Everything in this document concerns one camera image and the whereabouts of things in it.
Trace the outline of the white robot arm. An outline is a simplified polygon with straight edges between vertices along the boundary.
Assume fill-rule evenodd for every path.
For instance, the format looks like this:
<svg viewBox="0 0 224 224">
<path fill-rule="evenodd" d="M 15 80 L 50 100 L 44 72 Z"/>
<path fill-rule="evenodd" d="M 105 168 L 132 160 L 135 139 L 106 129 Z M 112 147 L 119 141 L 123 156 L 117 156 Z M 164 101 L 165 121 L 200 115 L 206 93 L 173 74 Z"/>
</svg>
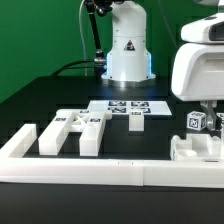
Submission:
<svg viewBox="0 0 224 224">
<path fill-rule="evenodd" d="M 224 0 L 194 0 L 216 6 L 217 13 L 181 29 L 186 43 L 176 53 L 171 90 L 183 101 L 198 101 L 206 126 L 217 127 L 214 108 L 224 100 Z M 113 45 L 106 58 L 105 83 L 118 87 L 143 86 L 155 79 L 146 49 L 145 10 L 131 0 L 112 4 Z"/>
</svg>

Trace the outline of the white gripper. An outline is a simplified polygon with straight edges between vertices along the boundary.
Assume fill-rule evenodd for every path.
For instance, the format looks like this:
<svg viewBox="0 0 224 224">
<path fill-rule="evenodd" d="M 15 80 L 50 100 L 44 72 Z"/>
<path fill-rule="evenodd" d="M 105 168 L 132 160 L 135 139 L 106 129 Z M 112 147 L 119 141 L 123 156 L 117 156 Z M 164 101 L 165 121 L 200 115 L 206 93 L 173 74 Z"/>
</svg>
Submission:
<svg viewBox="0 0 224 224">
<path fill-rule="evenodd" d="M 182 101 L 201 101 L 206 127 L 214 131 L 216 100 L 224 100 L 224 45 L 184 44 L 174 60 L 171 89 Z"/>
</svg>

